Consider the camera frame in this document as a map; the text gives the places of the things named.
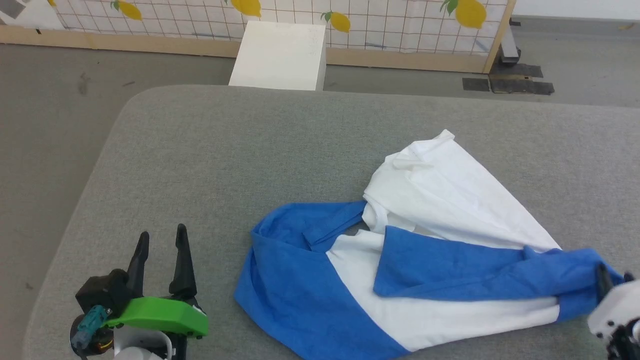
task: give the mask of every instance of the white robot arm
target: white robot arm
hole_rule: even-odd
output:
[[[113,329],[113,360],[167,360],[147,348],[166,348],[166,353],[175,355],[171,339],[157,330],[123,326]]]
[[[640,360],[640,281],[629,273],[613,286],[605,265],[597,269],[600,303],[589,315],[592,334],[607,344],[608,360]]]

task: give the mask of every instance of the blue cable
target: blue cable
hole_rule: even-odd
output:
[[[104,306],[94,305],[78,324],[78,332],[71,339],[71,344],[75,344],[75,348],[86,349],[91,338],[104,325],[108,316]]]

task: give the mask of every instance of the white wall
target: white wall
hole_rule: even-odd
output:
[[[518,0],[514,17],[640,21],[640,0]]]

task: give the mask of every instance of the blue towel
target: blue towel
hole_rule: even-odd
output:
[[[523,300],[556,296],[558,321],[597,305],[593,249],[542,254],[530,247],[495,249],[423,236],[387,226],[374,291],[384,297],[431,300]],[[622,276],[609,267],[614,284]]]
[[[395,336],[407,331],[402,321],[389,332],[363,310],[326,253],[340,234],[361,221],[364,206],[362,201],[289,204],[270,213],[251,233],[253,246],[234,297],[258,326],[305,359],[390,359],[420,348],[400,345]],[[595,308],[595,268],[600,262],[590,249],[538,254],[387,227],[373,291],[382,297],[455,302],[555,296],[560,304],[557,321],[562,321]],[[610,271],[614,283],[622,282]],[[517,322],[518,314],[513,316]],[[424,341],[430,346],[447,340],[431,334]]]

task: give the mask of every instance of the white box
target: white box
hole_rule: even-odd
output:
[[[324,29],[321,25],[249,21],[229,85],[322,90]]]

